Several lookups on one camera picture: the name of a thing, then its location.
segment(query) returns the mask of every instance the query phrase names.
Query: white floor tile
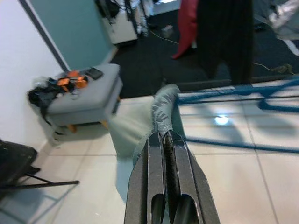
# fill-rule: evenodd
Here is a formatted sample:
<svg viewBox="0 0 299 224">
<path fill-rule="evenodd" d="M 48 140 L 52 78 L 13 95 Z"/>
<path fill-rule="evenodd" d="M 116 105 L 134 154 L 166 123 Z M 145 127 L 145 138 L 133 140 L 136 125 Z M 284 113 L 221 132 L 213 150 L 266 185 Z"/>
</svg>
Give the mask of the white floor tile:
<svg viewBox="0 0 299 224">
<path fill-rule="evenodd" d="M 82 156 L 49 156 L 37 174 L 50 181 L 71 181 L 83 160 Z M 25 183 L 41 183 L 32 178 Z M 0 223 L 50 224 L 62 201 L 74 185 L 20 190 L 8 195 L 1 206 Z"/>
<path fill-rule="evenodd" d="M 215 146 L 209 144 L 200 144 L 195 142 L 187 142 L 188 148 L 195 155 L 200 154 L 254 154 L 254 149 L 245 149 L 238 147 L 225 147 L 225 146 Z"/>
<path fill-rule="evenodd" d="M 221 224 L 274 224 L 256 155 L 197 155 Z"/>
<path fill-rule="evenodd" d="M 179 109 L 187 137 L 198 137 L 227 143 L 252 143 L 240 102 L 185 105 L 180 106 Z M 225 115 L 227 118 L 226 124 L 222 124 L 218 120 L 220 115 Z M 252 150 L 208 145 L 203 147 L 196 143 L 192 143 L 191 146 L 190 149 L 195 154 L 252 152 Z"/>
<path fill-rule="evenodd" d="M 213 102 L 213 103 L 200 103 L 192 105 L 180 105 L 180 114 L 184 115 L 197 115 L 203 117 L 211 117 L 217 115 L 242 115 L 243 109 L 240 102 Z"/>
<path fill-rule="evenodd" d="M 221 88 L 211 88 L 211 89 L 206 89 L 206 90 L 200 90 L 196 93 L 180 93 L 179 96 L 180 97 L 189 97 L 192 96 L 194 94 L 196 95 L 207 95 L 209 93 L 213 93 L 213 92 L 222 92 L 222 90 L 231 90 L 231 89 L 235 89 L 233 86 L 225 86 L 225 87 L 221 87 Z M 226 96 L 220 96 L 220 97 L 211 97 L 211 98 L 204 98 L 201 99 L 201 102 L 205 102 L 205 101 L 225 101 L 225 100 L 237 100 L 240 99 L 240 97 L 238 95 L 226 95 Z"/>
<path fill-rule="evenodd" d="M 87 155 L 116 155 L 111 135 L 106 133 L 95 138 L 87 151 Z"/>
<path fill-rule="evenodd" d="M 299 156 L 260 154 L 260 161 L 280 224 L 299 220 Z"/>
<path fill-rule="evenodd" d="M 100 124 L 77 126 L 76 133 L 59 137 L 60 144 L 52 149 L 50 155 L 85 155 L 92 140 L 108 131 Z"/>
<path fill-rule="evenodd" d="M 151 102 L 153 99 L 154 99 L 153 96 L 126 98 L 126 99 L 121 99 L 120 105 L 126 105 L 126 104 L 144 104 L 144 103 Z"/>
<path fill-rule="evenodd" d="M 256 144 L 299 147 L 297 114 L 263 111 L 257 107 L 255 101 L 243 102 L 243 106 Z"/>
<path fill-rule="evenodd" d="M 283 85 L 289 82 L 289 80 L 277 80 L 273 82 L 265 82 L 265 83 L 254 83 L 253 87 L 264 87 L 264 86 L 275 86 L 275 85 Z M 273 94 L 276 97 L 285 97 L 285 96 L 296 96 L 299 95 L 299 88 L 297 86 L 291 86 L 288 88 L 284 88 L 281 91 L 277 91 Z M 263 96 L 259 93 L 252 93 L 247 96 L 240 96 L 241 99 L 252 99 L 252 98 L 263 98 Z"/>
<path fill-rule="evenodd" d="M 132 102 L 126 102 L 126 103 L 120 103 L 117 109 L 117 115 L 126 115 L 130 114 L 132 110 L 138 111 L 140 108 L 143 108 L 144 105 L 147 105 L 149 109 L 151 108 L 151 103 L 153 101 L 153 97 L 145 97 L 145 99 L 138 99 L 138 98 L 130 98 L 129 100 L 132 100 Z"/>
<path fill-rule="evenodd" d="M 131 169 L 132 161 L 119 165 L 115 156 L 86 156 L 76 177 L 81 183 L 53 223 L 122 224 Z"/>
</svg>

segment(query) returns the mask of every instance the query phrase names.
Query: gray cloth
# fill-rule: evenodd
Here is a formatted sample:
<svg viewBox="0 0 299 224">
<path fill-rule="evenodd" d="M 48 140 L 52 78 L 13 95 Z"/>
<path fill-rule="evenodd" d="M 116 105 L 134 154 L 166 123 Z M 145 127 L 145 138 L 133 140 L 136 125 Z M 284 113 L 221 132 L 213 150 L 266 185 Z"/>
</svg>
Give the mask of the gray cloth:
<svg viewBox="0 0 299 224">
<path fill-rule="evenodd" d="M 254 16 L 271 26 L 278 39 L 299 40 L 299 0 L 254 0 Z"/>
<path fill-rule="evenodd" d="M 153 131 L 159 131 L 161 136 L 173 128 L 171 116 L 179 88 L 170 84 L 157 92 L 152 102 L 134 105 L 124 115 L 112 116 L 109 131 L 118 159 L 133 159 L 136 164 L 147 138 Z M 178 107 L 174 107 L 177 126 L 181 126 Z"/>
<path fill-rule="evenodd" d="M 152 106 L 153 127 L 154 131 L 159 131 L 162 138 L 172 130 L 171 114 L 179 92 L 177 85 L 170 84 L 155 95 Z"/>
</svg>

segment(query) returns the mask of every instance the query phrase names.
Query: teal wall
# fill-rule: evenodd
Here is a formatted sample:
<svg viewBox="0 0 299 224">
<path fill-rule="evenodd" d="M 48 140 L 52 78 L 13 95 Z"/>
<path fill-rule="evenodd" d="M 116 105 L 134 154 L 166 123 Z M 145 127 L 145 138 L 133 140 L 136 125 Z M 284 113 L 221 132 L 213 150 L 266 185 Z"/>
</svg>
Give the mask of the teal wall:
<svg viewBox="0 0 299 224">
<path fill-rule="evenodd" d="M 93 0 L 30 0 L 70 69 L 100 64 L 112 49 Z"/>
</svg>

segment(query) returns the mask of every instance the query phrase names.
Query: black pants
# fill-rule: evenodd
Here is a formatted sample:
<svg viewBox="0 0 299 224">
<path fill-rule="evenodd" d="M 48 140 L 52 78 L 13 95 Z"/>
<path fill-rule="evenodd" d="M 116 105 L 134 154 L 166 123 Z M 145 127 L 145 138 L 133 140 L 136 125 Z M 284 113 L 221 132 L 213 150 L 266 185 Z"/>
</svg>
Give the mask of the black pants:
<svg viewBox="0 0 299 224">
<path fill-rule="evenodd" d="M 251 78 L 253 13 L 251 0 L 199 0 L 197 10 L 199 64 L 209 78 L 224 61 L 232 84 Z"/>
</svg>

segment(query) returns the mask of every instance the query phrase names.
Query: gray ottoman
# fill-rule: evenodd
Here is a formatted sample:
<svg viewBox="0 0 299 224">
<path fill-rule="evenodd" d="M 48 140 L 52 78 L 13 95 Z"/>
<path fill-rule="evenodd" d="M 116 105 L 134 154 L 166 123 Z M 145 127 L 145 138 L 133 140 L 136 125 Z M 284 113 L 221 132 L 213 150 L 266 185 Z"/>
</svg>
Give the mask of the gray ottoman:
<svg viewBox="0 0 299 224">
<path fill-rule="evenodd" d="M 122 88 L 119 77 L 120 66 L 104 64 L 95 66 L 104 75 L 92 80 L 87 87 L 80 89 L 80 94 L 73 99 L 70 93 L 56 98 L 48 108 L 50 121 L 57 126 L 68 126 L 75 132 L 75 124 L 101 122 L 107 127 L 107 117 L 112 113 Z"/>
</svg>

